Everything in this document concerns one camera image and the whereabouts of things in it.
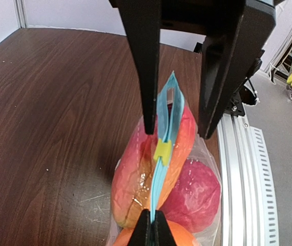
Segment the wood grain surface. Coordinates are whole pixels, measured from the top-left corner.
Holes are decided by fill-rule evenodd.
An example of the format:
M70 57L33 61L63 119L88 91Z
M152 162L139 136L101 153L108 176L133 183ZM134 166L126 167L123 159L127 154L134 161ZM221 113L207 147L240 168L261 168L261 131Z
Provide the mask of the wood grain surface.
M161 46L198 119L201 57ZM20 29L0 44L0 245L104 245L114 168L141 116L123 36ZM219 163L217 137L207 141Z

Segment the light blue strap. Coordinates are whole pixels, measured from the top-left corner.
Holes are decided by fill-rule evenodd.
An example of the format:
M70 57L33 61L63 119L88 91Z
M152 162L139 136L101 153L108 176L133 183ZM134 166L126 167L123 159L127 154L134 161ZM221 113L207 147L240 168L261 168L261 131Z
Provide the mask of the light blue strap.
M171 109L171 114L169 118L168 111L168 90L174 89L174 99L173 105ZM181 123L181 118L183 114L184 108L184 97L179 88L178 81L174 72L171 74L169 80L166 82L162 91L157 97L157 119L158 119L158 138L162 139L162 142L171 141L171 152L169 156L168 165L164 165L162 161L162 157L158 157L154 176L152 179L152 187L151 187L151 223L155 220L155 211L158 204L159 197L161 195L163 183L165 180L166 173L168 171L172 152L174 149L174 145L177 140L177 135Z

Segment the floor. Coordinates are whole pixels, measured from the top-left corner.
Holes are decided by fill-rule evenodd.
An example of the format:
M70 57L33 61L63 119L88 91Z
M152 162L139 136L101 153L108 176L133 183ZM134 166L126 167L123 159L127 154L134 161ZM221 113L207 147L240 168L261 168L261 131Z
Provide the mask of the floor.
M201 57L161 46L194 115ZM0 44L0 246L104 245L114 168L141 116L125 37L20 29ZM207 141L219 164L217 135Z
M260 103L246 107L250 124L263 130L274 176L280 245L292 245L292 101L285 87L261 73L252 82Z

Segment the yellow tag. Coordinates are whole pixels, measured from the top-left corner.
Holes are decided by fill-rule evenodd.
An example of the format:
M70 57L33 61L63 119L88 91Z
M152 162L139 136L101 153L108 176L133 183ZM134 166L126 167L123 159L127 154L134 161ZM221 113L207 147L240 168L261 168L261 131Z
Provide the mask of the yellow tag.
M171 148L172 148L171 140L169 140L169 142L162 142L162 139L159 138L153 159L157 161L159 157L162 157L163 165L168 166Z

